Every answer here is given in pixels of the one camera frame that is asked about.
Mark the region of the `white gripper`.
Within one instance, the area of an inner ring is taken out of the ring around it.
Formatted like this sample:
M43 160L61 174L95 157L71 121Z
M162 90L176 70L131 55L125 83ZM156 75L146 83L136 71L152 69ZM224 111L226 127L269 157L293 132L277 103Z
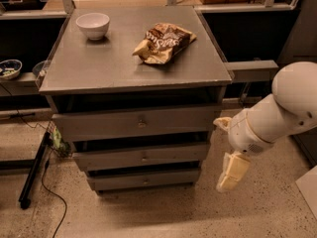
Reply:
M226 192L234 189L247 173L251 164L247 155L262 154L272 148L273 143L264 141L254 132L248 120L248 109L233 118L216 118L213 124L228 132L229 143L235 150L224 155L223 170L216 185L219 192Z

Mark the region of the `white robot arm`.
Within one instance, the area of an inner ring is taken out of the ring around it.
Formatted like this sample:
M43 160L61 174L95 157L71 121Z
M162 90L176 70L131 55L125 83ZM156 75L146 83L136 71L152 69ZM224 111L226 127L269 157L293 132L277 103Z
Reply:
M213 124L228 134L234 152L224 155L216 188L234 189L243 179L251 157L271 149L281 137L317 127L317 63L299 61L274 77L271 94L234 117L220 117Z

